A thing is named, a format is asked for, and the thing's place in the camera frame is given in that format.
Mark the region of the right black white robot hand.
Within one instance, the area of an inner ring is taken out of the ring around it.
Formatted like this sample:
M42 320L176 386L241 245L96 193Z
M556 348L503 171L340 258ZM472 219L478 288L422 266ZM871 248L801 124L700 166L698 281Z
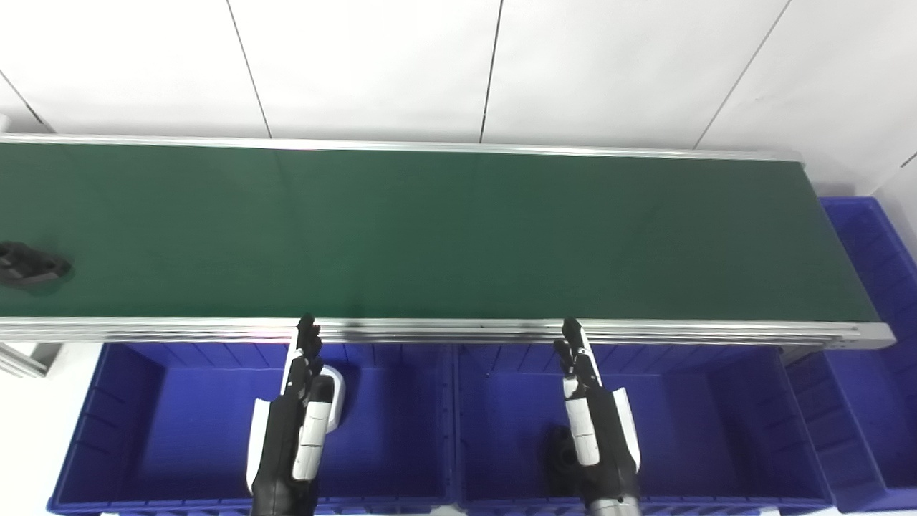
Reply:
M564 319L554 341L562 392L575 454L573 479L586 508L639 507L640 450L624 388L606 389L592 346L580 321Z

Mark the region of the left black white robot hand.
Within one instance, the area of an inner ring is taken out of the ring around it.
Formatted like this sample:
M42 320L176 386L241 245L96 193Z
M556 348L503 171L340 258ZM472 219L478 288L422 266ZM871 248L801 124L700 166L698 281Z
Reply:
M256 408L264 416L259 451L249 458L251 515L314 515L325 437L340 422L341 380L325 373L323 342L315 317L305 314L289 344L284 384L273 401Z

